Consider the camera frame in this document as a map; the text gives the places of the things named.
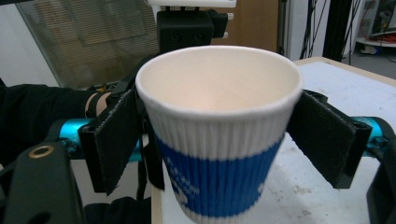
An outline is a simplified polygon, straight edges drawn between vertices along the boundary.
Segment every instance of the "paper cup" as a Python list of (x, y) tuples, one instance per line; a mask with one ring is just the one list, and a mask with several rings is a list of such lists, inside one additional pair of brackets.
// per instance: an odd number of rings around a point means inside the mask
[(135, 83), (182, 210), (197, 223), (239, 222), (300, 97), (297, 66), (262, 49), (188, 48), (149, 61)]

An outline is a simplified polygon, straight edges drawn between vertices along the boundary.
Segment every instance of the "table surface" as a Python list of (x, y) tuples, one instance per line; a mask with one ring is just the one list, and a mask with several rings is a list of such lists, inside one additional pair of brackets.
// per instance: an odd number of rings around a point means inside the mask
[[(304, 88), (354, 116), (375, 116), (396, 130), (396, 80), (325, 58), (295, 62)], [(286, 135), (257, 205), (242, 223), (369, 223), (366, 192), (378, 161), (363, 157), (350, 189), (333, 189)], [(164, 169), (165, 191), (151, 189), (152, 223), (193, 223), (181, 211)]]

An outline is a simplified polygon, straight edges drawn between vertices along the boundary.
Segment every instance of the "cable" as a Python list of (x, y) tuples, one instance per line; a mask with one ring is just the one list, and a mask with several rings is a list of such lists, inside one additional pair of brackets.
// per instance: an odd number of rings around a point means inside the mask
[[(316, 26), (316, 24), (317, 24), (317, 22), (316, 22), (316, 19), (317, 19), (317, 2), (318, 2), (318, 0), (316, 0), (315, 3), (313, 2), (314, 6), (313, 6), (313, 9), (312, 9), (312, 10), (313, 10), (314, 25), (313, 25), (313, 27), (312, 27), (311, 34), (314, 34), (314, 33), (315, 33), (315, 26)], [(312, 41), (310, 41), (310, 49), (312, 49), (313, 47), (314, 47), (314, 38), (313, 38), (313, 36), (312, 36)], [(312, 55), (312, 50), (310, 50), (310, 51), (308, 52), (308, 58), (310, 58), (311, 55)]]
[(318, 30), (319, 30), (321, 18), (322, 18), (322, 16), (323, 16), (323, 11), (324, 11), (324, 8), (326, 7), (326, 4), (327, 4), (327, 0), (324, 1), (323, 8), (322, 8), (321, 13), (320, 13), (318, 26), (317, 26), (317, 28), (316, 28), (316, 31), (315, 31), (315, 33), (314, 33), (314, 38), (313, 38), (313, 40), (312, 40), (312, 46), (311, 46), (311, 48), (309, 49), (309, 55), (308, 55), (309, 57), (312, 57), (312, 53), (313, 53), (313, 49), (314, 49), (315, 40), (317, 39), (317, 34), (318, 34)]
[[(389, 21), (392, 21), (392, 18), (393, 18), (393, 12), (392, 12), (392, 14), (390, 15)], [(382, 55), (384, 58), (388, 59), (388, 60), (389, 60), (390, 62), (392, 62), (392, 63), (396, 63), (396, 61), (392, 60), (392, 59), (389, 58), (387, 55), (385, 55), (384, 50), (382, 50), (382, 42), (383, 42), (384, 37), (385, 37), (385, 32), (388, 30), (388, 28), (389, 28), (389, 23), (387, 22), (386, 27), (384, 27), (384, 32), (383, 32), (382, 35), (381, 35), (382, 38), (381, 38), (381, 41), (380, 41), (380, 43), (379, 43), (379, 50), (380, 50), (380, 52), (381, 52), (381, 55)]]
[(311, 46), (311, 26), (312, 26), (312, 13), (315, 10), (316, 2), (318, 0), (311, 0), (308, 1), (308, 14), (306, 17), (306, 26), (305, 26), (305, 34), (304, 34), (304, 41), (303, 41), (303, 46), (301, 49), (301, 54), (300, 54), (300, 59), (304, 59), (307, 54), (307, 50)]
[(343, 46), (343, 55), (345, 53), (346, 45), (347, 45), (347, 40), (349, 38), (349, 53), (348, 53), (348, 63), (349, 65), (351, 64), (351, 54), (352, 54), (352, 26), (353, 26), (353, 21), (355, 20), (356, 14), (359, 9), (359, 5), (361, 4), (361, 0), (355, 0), (353, 2), (352, 8), (350, 9), (351, 12), (351, 17), (349, 21), (349, 27), (346, 31), (346, 37), (344, 39), (344, 46)]

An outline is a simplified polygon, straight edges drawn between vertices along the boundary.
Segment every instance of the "shelf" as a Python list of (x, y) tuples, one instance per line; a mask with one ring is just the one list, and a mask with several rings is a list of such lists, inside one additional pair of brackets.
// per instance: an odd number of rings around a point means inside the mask
[(381, 44), (381, 42), (379, 42), (379, 41), (367, 40), (364, 37), (358, 37), (356, 39), (356, 42), (364, 44), (364, 45), (382, 46), (382, 47), (386, 47), (386, 48), (396, 48), (396, 43), (389, 43), (389, 42), (383, 41)]

